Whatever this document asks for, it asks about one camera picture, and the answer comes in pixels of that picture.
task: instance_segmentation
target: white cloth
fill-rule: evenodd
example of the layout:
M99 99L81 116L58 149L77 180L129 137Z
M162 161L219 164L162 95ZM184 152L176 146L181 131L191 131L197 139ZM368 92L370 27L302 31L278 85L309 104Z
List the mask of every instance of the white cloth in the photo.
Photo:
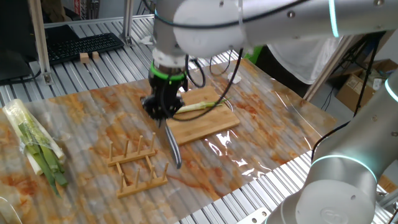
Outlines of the white cloth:
M276 60L297 79L311 85L318 78L340 43L341 38L296 40L269 44Z

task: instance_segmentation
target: metal pole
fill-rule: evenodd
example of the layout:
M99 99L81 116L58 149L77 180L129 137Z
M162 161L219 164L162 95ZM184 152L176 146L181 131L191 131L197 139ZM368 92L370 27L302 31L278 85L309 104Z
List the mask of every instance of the metal pole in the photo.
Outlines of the metal pole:
M46 85L52 85L49 55L44 33L44 22L42 17L42 6L39 0L29 0L30 13L36 38L36 49L39 56L40 71Z
M131 26L132 26L133 8L134 8L134 0L124 0L122 39L126 42L128 46L132 45Z

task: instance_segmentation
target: green onion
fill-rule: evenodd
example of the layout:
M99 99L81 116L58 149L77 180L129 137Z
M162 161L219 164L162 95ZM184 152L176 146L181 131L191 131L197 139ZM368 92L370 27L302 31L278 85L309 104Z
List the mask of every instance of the green onion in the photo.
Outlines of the green onion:
M34 172L36 175L44 173L51 188L60 197L55 183L63 187L68 184L63 176L65 172L62 167L65 160L63 151L26 109L21 100L12 100L3 108L3 111L20 138Z
M221 102L217 106L221 106L221 104L224 103L227 100L229 100L229 99L221 100ZM195 103L195 104L192 104L192 105L183 106L176 112L176 114L190 112L190 111L196 111L196 110L204 110L206 108L214 106L215 103L217 103L217 101L209 102L209 103L202 101L200 103Z

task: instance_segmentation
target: monitor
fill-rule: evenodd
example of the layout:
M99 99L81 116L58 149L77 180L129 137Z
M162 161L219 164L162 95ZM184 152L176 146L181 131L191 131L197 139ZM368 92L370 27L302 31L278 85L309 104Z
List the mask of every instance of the monitor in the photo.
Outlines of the monitor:
M0 81L32 74L37 60L28 0L0 0Z

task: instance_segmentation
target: green light ring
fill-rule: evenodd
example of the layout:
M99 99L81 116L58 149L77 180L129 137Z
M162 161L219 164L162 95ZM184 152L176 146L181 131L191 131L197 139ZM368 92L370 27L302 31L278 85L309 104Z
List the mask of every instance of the green light ring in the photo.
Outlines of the green light ring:
M158 71L158 69L155 68L154 63L152 62L152 65L150 65L150 71L157 77L163 79L163 80L167 80L169 78L168 74L164 74L160 71ZM181 75L172 75L170 77L171 81L180 81L183 80L185 78L185 72Z
M361 161L359 161L359 160L357 160L357 159L354 159L354 158L351 158L351 157L348 157L348 156L342 156L342 155L323 156L323 157L317 159L315 162L313 162L313 163L311 164L311 167L312 167L316 162L321 161L322 159L329 159L329 158L349 159L349 160L351 160L351 161L357 162L358 164L361 164L363 167L367 168L368 171L370 171L370 173L371 173L371 174L373 175L373 177L374 177L374 180L375 180L376 183L377 183L376 175L374 175L374 172L373 172L366 164L364 164L363 162L361 162Z
M398 96L394 93L394 91L391 90L390 85L388 85L388 80L386 80L385 86L386 86L387 92L391 95L391 97L392 97L394 100L396 100L396 102L398 102Z
M339 37L337 29L336 6L335 0L329 0L330 23L333 35Z

